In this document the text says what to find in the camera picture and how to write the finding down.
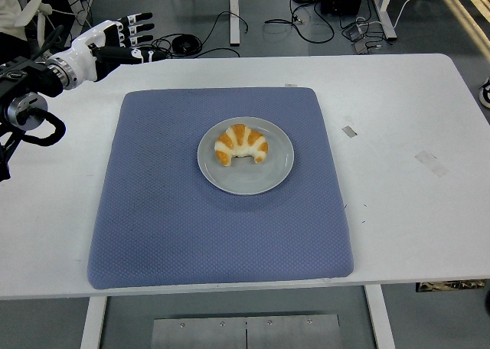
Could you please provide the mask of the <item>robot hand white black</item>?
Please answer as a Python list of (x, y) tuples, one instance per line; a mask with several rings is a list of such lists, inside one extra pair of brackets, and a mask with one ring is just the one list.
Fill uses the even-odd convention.
[(64, 58), (71, 70), (70, 82), (74, 86), (97, 82), (121, 65), (164, 60), (165, 53), (138, 45), (152, 40), (143, 34), (155, 27), (148, 22), (151, 18), (152, 13), (146, 12), (106, 20), (76, 38)]

